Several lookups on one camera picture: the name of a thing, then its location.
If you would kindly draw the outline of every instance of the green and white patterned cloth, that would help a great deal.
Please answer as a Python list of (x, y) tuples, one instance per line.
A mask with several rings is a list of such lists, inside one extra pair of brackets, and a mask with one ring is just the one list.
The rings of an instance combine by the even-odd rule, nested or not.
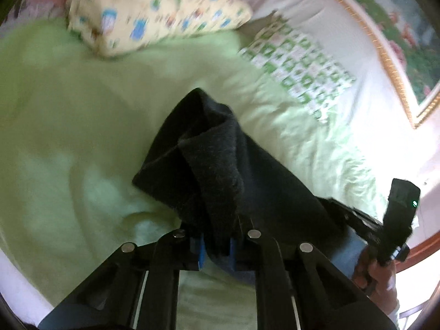
[(289, 26), (281, 16), (274, 16), (240, 53), (263, 68), (322, 123), (340, 94), (355, 81), (309, 35)]

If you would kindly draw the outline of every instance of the bed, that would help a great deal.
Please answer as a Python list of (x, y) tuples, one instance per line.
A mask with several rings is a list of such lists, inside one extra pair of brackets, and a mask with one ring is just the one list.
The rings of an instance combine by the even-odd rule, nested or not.
[[(254, 20), (239, 32), (165, 41), (116, 60), (97, 59), (65, 31), (59, 2), (47, 2), (39, 22), (7, 32), (0, 267), (9, 277), (0, 291), (24, 321), (39, 323), (120, 244), (155, 241), (179, 224), (130, 181), (163, 120), (194, 87), (230, 105), (243, 130), (317, 196), (380, 219), (393, 177), (417, 184), (427, 177), (421, 170), (439, 153), (440, 115), (433, 109), (412, 128), (362, 23), (397, 69), (398, 56), (355, 0), (246, 1)], [(275, 9), (357, 78), (325, 127), (237, 56)], [(255, 328), (251, 287), (210, 262), (181, 278), (178, 328)]]

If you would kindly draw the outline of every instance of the black device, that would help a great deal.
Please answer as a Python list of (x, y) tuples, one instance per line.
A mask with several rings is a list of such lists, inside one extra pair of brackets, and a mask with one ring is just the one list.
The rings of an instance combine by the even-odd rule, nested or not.
[[(351, 227), (386, 264), (408, 256), (405, 242), (419, 197), (415, 185), (394, 179), (383, 224), (336, 200), (319, 200), (337, 224)], [(155, 243), (125, 243), (43, 319), (39, 329), (175, 329), (179, 272), (200, 270), (204, 255), (204, 235), (187, 224)], [(238, 215), (230, 259), (236, 271), (256, 274), (259, 330), (296, 330), (298, 325), (303, 330), (395, 330), (364, 292), (310, 243), (279, 244), (254, 229), (249, 217)]]

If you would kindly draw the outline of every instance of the white sheet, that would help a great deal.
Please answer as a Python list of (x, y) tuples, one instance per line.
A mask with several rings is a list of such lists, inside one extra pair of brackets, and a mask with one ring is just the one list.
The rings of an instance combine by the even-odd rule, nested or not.
[(381, 192), (388, 194), (394, 177), (423, 186), (419, 170), (439, 150), (439, 124), (427, 126), (427, 121), (417, 130), (411, 128), (370, 37), (344, 7), (336, 0), (247, 1), (254, 19), (279, 10), (292, 26), (314, 36), (356, 76), (357, 82), (342, 95), (338, 109), (374, 169)]
[(36, 290), (0, 249), (0, 293), (25, 323), (38, 324), (53, 306)]

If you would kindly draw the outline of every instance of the finger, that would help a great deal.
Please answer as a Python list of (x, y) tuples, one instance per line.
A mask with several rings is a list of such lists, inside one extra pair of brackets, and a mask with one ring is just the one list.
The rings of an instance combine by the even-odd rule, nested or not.
[(370, 249), (368, 246), (366, 246), (359, 255), (358, 265), (362, 265), (366, 268), (369, 262), (370, 262)]
[(367, 272), (367, 266), (365, 264), (356, 265), (354, 271), (355, 275), (365, 275), (366, 272)]
[(354, 277), (353, 283), (355, 283), (360, 289), (365, 289), (368, 286), (367, 279), (362, 275), (357, 275)]
[(376, 291), (378, 293), (391, 290), (395, 286), (395, 267), (390, 264), (388, 266), (380, 266), (375, 260), (368, 267), (368, 273), (378, 283)]
[(395, 266), (395, 262), (390, 262), (388, 265), (393, 272), (393, 274), (397, 274), (397, 267)]

